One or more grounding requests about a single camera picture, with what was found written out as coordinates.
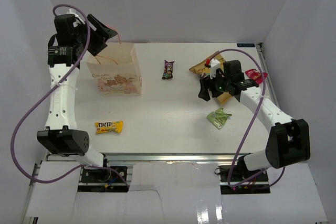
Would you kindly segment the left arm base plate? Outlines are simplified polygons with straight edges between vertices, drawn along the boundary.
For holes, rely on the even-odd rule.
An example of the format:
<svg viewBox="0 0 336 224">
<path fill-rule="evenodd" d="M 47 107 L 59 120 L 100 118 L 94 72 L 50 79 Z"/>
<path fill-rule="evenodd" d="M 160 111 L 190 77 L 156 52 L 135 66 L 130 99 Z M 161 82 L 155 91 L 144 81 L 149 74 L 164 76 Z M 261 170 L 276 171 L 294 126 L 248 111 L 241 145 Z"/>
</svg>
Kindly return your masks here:
<svg viewBox="0 0 336 224">
<path fill-rule="evenodd" d="M 81 171 L 81 183 L 124 183 L 123 180 L 115 172 L 105 169 L 86 169 Z"/>
</svg>

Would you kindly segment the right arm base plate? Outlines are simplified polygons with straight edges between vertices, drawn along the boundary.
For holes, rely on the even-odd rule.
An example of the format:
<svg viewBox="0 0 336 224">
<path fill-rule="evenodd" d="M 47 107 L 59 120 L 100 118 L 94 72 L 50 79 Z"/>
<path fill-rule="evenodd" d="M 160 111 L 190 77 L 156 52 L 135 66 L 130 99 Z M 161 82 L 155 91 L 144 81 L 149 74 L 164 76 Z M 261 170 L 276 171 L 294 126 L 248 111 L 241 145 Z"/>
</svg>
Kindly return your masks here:
<svg viewBox="0 0 336 224">
<path fill-rule="evenodd" d="M 231 166 L 230 165 L 221 165 L 215 168 L 214 173 L 215 175 L 219 176 L 219 180 L 223 185 L 228 185 L 228 174 Z M 254 172 L 247 172 L 242 173 L 238 168 L 234 167 L 230 179 L 230 183 L 237 184 L 243 181 L 244 179 L 247 179 L 248 177 L 254 175 L 256 171 Z M 243 183 L 243 185 L 252 186 L 252 185 L 268 185 L 269 178 L 268 174 L 266 172 L 263 172 L 262 174 L 258 175 L 255 178 L 252 178 L 250 180 L 247 180 Z"/>
</svg>

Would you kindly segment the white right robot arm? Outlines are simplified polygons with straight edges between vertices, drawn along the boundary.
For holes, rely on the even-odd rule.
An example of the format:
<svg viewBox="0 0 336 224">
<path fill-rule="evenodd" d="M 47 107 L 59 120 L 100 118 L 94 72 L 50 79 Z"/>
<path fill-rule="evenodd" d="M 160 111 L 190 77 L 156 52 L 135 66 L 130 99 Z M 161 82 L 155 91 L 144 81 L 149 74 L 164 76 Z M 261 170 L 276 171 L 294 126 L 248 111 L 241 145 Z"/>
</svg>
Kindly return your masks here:
<svg viewBox="0 0 336 224">
<path fill-rule="evenodd" d="M 252 79 L 245 79 L 238 60 L 220 63 L 205 61 L 209 74 L 200 80 L 199 98 L 209 101 L 222 93 L 229 93 L 249 108 L 269 133 L 264 150 L 247 154 L 238 160 L 237 175 L 247 182 L 257 170 L 282 168 L 310 158 L 309 125 L 282 112 Z"/>
</svg>

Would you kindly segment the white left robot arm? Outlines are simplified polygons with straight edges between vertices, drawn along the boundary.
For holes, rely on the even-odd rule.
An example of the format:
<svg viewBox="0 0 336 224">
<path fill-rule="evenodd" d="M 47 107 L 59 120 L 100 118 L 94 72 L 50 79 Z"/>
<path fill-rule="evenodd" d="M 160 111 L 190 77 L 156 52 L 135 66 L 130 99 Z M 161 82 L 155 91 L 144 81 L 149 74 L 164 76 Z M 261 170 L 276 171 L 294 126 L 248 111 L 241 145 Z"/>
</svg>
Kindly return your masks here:
<svg viewBox="0 0 336 224">
<path fill-rule="evenodd" d="M 80 66 L 76 64 L 84 49 L 96 56 L 107 47 L 107 40 L 117 32 L 87 16 L 90 28 L 76 14 L 55 17 L 56 34 L 48 43 L 48 65 L 51 87 L 49 114 L 37 140 L 50 153 L 70 157 L 82 165 L 93 165 L 93 176 L 101 182 L 110 178 L 106 156 L 90 145 L 89 134 L 79 130 L 75 118 L 76 82 Z"/>
</svg>

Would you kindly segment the green snack packet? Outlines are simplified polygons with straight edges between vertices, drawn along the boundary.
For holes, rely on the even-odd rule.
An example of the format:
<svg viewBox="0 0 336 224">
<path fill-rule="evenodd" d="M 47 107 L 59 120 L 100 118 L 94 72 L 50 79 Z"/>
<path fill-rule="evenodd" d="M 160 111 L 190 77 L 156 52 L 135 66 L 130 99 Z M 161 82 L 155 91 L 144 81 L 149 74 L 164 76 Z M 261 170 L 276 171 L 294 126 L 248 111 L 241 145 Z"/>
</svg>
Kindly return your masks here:
<svg viewBox="0 0 336 224">
<path fill-rule="evenodd" d="M 230 118 L 232 114 L 226 113 L 224 108 L 218 108 L 215 111 L 212 111 L 207 115 L 207 119 L 217 128 L 222 129 L 226 124 L 228 118 Z"/>
</svg>

